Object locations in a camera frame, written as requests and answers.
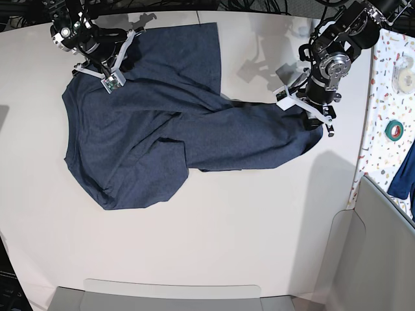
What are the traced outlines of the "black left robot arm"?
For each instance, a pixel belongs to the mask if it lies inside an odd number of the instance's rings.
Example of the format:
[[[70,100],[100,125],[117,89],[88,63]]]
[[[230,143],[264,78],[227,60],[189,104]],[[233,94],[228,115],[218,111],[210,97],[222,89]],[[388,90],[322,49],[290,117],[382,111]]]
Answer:
[[[392,26],[411,1],[354,1],[348,7],[321,20],[310,35],[309,43],[299,48],[300,59],[309,62],[307,77],[289,92],[304,104],[304,125],[314,130],[325,125],[329,136],[335,131],[333,102],[341,100],[338,87],[348,75],[361,52],[372,48],[383,26]]]

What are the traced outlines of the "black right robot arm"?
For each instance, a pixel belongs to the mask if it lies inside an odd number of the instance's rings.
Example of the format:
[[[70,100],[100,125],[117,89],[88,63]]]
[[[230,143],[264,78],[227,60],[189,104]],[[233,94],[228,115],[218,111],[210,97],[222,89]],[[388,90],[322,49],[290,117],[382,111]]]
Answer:
[[[53,25],[50,28],[53,43],[65,52],[81,54],[85,61],[75,66],[74,72],[94,66],[108,78],[116,69],[126,73],[134,67],[126,50],[134,38],[145,31],[143,27],[124,30],[102,28],[93,22],[88,1],[42,1]]]

